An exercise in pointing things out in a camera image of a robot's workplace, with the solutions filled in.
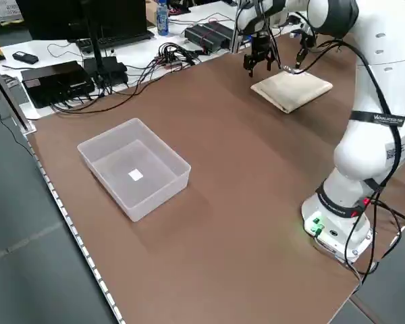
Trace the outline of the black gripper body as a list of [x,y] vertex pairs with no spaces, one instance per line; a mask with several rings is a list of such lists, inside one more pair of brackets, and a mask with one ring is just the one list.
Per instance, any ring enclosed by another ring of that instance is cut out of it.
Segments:
[[301,40],[300,40],[300,50],[298,52],[299,56],[307,56],[309,49],[314,47],[314,36],[309,35],[307,33],[302,34]]
[[251,36],[251,59],[254,63],[262,61],[274,62],[274,52],[271,37],[267,33],[257,33]]

